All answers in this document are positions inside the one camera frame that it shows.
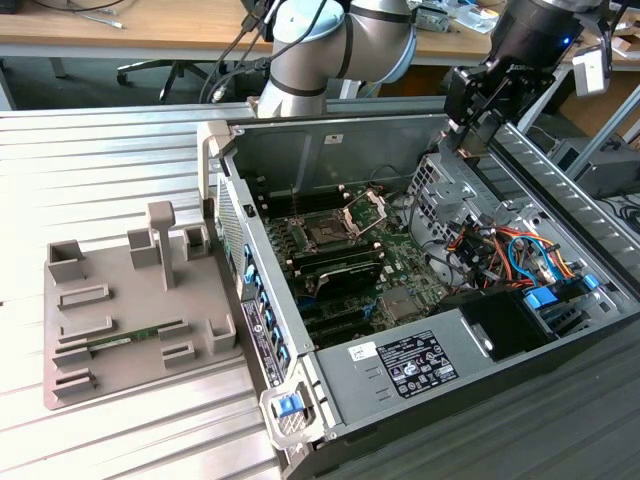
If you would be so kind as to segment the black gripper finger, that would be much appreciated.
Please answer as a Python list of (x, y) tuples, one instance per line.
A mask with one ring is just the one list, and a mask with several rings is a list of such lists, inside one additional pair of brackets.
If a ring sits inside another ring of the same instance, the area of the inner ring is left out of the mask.
[(486, 65), (453, 70), (444, 111), (450, 146), (486, 146), (516, 115), (516, 80)]

